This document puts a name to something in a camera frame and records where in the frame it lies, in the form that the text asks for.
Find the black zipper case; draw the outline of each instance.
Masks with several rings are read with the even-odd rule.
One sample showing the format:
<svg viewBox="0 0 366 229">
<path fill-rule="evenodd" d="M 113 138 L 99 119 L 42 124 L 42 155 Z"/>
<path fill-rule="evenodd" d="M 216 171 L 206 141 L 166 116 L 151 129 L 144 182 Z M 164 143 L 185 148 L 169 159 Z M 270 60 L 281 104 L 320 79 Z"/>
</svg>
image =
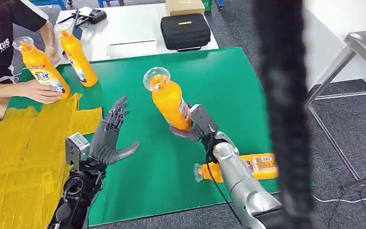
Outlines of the black zipper case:
<svg viewBox="0 0 366 229">
<path fill-rule="evenodd" d="M 168 50 L 199 50 L 211 40 L 211 30 L 202 14 L 187 14 L 161 19 L 163 40 Z"/>
</svg>

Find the human hand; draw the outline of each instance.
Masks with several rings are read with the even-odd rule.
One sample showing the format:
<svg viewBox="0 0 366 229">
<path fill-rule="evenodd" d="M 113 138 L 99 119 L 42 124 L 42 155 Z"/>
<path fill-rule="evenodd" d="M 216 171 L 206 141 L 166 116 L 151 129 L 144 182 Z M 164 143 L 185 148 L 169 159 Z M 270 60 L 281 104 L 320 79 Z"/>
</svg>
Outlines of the human hand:
<svg viewBox="0 0 366 229">
<path fill-rule="evenodd" d="M 17 85 L 20 87 L 20 96 L 28 97 L 42 104 L 52 104 L 62 95 L 62 92 L 57 92 L 56 87 L 41 84 L 37 80 L 30 80 Z"/>
<path fill-rule="evenodd" d="M 57 54 L 57 49 L 50 46 L 50 45 L 46 45 L 45 46 L 45 54 L 48 56 L 48 58 L 51 60 L 51 62 L 58 62 L 60 61 L 60 57 Z"/>
</svg>

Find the bottle cap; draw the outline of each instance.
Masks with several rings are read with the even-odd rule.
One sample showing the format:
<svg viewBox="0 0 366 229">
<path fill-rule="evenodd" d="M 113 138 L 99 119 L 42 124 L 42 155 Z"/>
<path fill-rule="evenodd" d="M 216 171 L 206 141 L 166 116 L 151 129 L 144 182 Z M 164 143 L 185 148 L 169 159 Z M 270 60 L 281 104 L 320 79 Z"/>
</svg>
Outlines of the bottle cap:
<svg viewBox="0 0 366 229">
<path fill-rule="evenodd" d="M 163 90 L 169 81 L 170 74 L 166 68 L 153 67 L 145 73 L 142 83 L 148 91 L 157 92 Z"/>
<path fill-rule="evenodd" d="M 70 25 L 66 24 L 66 23 L 61 23 L 58 24 L 54 27 L 55 31 L 60 32 L 60 35 L 62 37 L 69 37 L 71 36 L 71 31 L 70 31 Z"/>
<path fill-rule="evenodd" d="M 31 37 L 19 37 L 13 41 L 12 45 L 20 52 L 25 52 L 33 49 L 34 41 Z"/>
<path fill-rule="evenodd" d="M 203 170 L 201 169 L 201 165 L 198 163 L 194 164 L 194 178 L 197 182 L 200 182 L 204 179 Z"/>
</svg>

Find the green tabletop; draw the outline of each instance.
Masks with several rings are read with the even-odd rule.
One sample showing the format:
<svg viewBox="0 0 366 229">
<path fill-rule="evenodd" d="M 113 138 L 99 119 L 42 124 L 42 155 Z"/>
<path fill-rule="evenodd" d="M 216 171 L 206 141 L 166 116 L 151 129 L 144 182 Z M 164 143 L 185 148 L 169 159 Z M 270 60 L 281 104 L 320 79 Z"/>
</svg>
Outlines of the green tabletop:
<svg viewBox="0 0 366 229">
<path fill-rule="evenodd" d="M 93 62 L 99 83 L 83 87 L 69 65 L 58 67 L 72 92 L 82 93 L 80 109 L 102 107 L 104 114 L 122 95 L 131 113 L 120 132 L 118 148 L 133 141 L 141 147 L 135 155 L 109 166 L 104 190 L 91 208 L 89 224 L 147 217 L 222 203 L 212 181 L 197 183 L 193 165 L 205 163 L 201 143 L 173 136 L 154 106 L 142 77 L 155 66 L 169 70 L 185 101 L 201 103 L 220 129 L 230 136 L 241 154 L 271 153 L 262 87 L 241 48 L 184 52 Z M 23 71 L 21 81 L 32 78 Z M 27 98 L 12 98 L 9 107 L 41 105 Z M 262 180 L 277 192 L 276 179 Z M 224 184 L 223 192 L 229 197 Z"/>
</svg>

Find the orange bottle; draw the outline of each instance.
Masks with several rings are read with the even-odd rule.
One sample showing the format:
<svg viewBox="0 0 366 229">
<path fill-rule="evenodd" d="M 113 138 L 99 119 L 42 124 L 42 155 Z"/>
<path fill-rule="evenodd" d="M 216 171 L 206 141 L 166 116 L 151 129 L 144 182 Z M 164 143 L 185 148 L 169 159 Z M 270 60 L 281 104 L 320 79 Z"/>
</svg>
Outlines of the orange bottle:
<svg viewBox="0 0 366 229">
<path fill-rule="evenodd" d="M 71 94 L 68 84 L 51 63 L 48 56 L 34 46 L 30 37 L 19 37 L 13 41 L 13 47 L 21 52 L 23 62 L 41 84 L 51 85 L 62 92 L 60 99 L 66 99 Z"/>
<path fill-rule="evenodd" d="M 80 82 L 85 87 L 97 83 L 97 76 L 83 53 L 81 42 L 69 31 L 69 25 L 58 24 L 55 30 L 60 32 L 60 42 L 74 68 Z"/>
<path fill-rule="evenodd" d="M 253 177 L 258 180 L 278 177 L 278 167 L 275 162 L 274 154 L 240 155 L 239 159 L 243 161 L 246 168 L 250 169 Z M 211 162 L 209 163 L 209 166 L 214 180 L 218 183 L 222 183 L 224 180 L 219 165 Z M 207 164 L 200 165 L 196 163 L 194 165 L 194 175 L 197 182 L 200 182 L 203 179 L 212 180 Z"/>
<path fill-rule="evenodd" d="M 189 131 L 192 127 L 189 107 L 182 98 L 180 86 L 170 77 L 167 69 L 154 67 L 146 72 L 143 84 L 152 92 L 153 103 L 166 121 L 177 129 Z"/>
</svg>

